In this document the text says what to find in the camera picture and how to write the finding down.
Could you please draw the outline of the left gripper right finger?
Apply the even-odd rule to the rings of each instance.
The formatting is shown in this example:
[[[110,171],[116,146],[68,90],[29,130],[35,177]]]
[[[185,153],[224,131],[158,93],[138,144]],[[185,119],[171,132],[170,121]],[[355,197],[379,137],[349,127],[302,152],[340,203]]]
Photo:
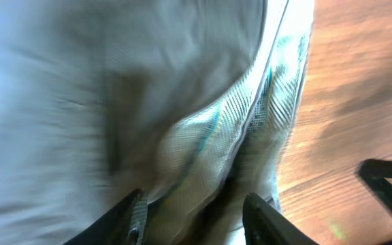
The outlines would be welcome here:
[[[242,222],[247,245],[317,245],[256,193],[244,200]]]

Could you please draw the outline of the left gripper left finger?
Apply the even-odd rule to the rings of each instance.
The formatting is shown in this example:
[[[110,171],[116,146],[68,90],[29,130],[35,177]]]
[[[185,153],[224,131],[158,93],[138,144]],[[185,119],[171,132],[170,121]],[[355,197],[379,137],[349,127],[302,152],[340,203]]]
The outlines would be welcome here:
[[[147,218],[147,198],[135,189],[64,245],[142,245]]]

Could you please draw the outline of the grey cotton shorts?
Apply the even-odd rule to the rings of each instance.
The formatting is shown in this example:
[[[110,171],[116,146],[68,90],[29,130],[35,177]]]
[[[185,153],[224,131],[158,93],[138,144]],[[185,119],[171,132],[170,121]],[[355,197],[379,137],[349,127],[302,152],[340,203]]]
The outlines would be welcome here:
[[[0,0],[0,244],[64,244],[135,189],[143,244],[244,244],[277,164],[313,1]]]

